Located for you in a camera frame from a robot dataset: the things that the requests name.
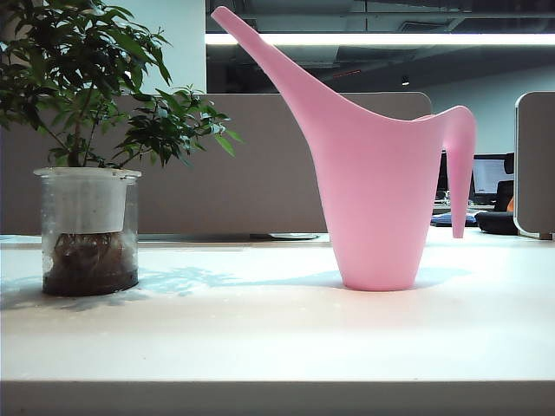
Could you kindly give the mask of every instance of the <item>office chair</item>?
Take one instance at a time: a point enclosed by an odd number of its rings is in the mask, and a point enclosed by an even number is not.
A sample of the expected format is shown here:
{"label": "office chair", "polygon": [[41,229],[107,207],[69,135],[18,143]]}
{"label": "office chair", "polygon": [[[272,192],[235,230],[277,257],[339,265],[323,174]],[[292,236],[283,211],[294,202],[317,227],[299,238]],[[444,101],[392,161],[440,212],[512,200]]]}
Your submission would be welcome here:
{"label": "office chair", "polygon": [[[505,172],[514,172],[514,153],[505,156]],[[513,221],[513,212],[507,211],[507,206],[513,199],[514,181],[502,180],[497,184],[495,206],[491,212],[479,212],[476,221],[482,231],[504,236],[516,236],[519,230]]]}

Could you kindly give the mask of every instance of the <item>white inner pot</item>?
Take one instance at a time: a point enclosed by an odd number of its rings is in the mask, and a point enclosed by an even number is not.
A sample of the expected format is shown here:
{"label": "white inner pot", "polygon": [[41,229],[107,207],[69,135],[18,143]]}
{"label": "white inner pot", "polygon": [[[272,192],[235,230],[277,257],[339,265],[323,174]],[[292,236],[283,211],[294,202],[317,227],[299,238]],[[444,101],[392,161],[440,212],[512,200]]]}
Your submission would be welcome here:
{"label": "white inner pot", "polygon": [[123,230],[127,184],[140,172],[95,167],[54,167],[35,171],[49,192],[51,230],[97,234]]}

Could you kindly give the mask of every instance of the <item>gray partition panel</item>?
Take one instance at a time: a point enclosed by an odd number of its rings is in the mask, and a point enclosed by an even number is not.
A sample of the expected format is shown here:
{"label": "gray partition panel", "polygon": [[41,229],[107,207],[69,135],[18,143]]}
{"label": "gray partition panel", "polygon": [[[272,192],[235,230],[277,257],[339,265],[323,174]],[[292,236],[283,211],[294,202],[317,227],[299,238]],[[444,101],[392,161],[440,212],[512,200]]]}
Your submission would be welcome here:
{"label": "gray partition panel", "polygon": [[[397,119],[411,120],[431,111],[429,99],[420,93],[345,96]],[[165,169],[147,161],[130,166],[143,172],[140,232],[325,232],[309,148],[281,95],[209,94],[208,98],[232,117],[230,128],[241,133],[246,143],[235,146],[237,156],[232,158],[205,139],[208,152],[195,153],[192,168],[177,161]],[[122,100],[125,107],[133,105],[129,97]],[[109,136],[120,139],[124,132],[124,127],[118,127]],[[40,233],[40,183],[32,171],[48,164],[46,155],[52,146],[48,137],[27,127],[3,132],[3,234]],[[97,148],[109,150],[110,145]]]}
{"label": "gray partition panel", "polygon": [[555,232],[555,92],[532,92],[516,103],[515,224]]}

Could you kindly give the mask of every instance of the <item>ceiling light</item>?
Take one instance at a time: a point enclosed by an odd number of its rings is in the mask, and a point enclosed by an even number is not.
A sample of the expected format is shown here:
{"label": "ceiling light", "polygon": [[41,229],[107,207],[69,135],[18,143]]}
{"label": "ceiling light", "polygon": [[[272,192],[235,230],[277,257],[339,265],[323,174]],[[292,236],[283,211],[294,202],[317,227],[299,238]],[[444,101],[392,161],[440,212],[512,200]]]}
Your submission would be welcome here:
{"label": "ceiling light", "polygon": [[[272,45],[491,45],[555,46],[554,34],[448,34],[448,33],[265,33],[262,38]],[[226,33],[207,33],[207,45],[234,45]]]}

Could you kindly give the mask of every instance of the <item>white wall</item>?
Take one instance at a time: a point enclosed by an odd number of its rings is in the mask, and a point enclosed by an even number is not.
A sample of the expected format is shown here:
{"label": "white wall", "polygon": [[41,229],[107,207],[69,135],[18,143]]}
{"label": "white wall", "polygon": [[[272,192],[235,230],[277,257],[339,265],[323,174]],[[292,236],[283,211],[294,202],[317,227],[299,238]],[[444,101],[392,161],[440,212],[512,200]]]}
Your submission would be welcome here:
{"label": "white wall", "polygon": [[[204,0],[112,0],[125,7],[135,21],[152,32],[161,27],[172,46],[163,48],[164,62],[173,78],[173,87],[193,84],[206,91],[205,1]],[[149,71],[144,91],[168,90],[158,71]]]}
{"label": "white wall", "polygon": [[424,88],[434,113],[456,105],[477,121],[476,153],[514,151],[515,101],[530,91],[555,90],[555,66],[491,75]]}

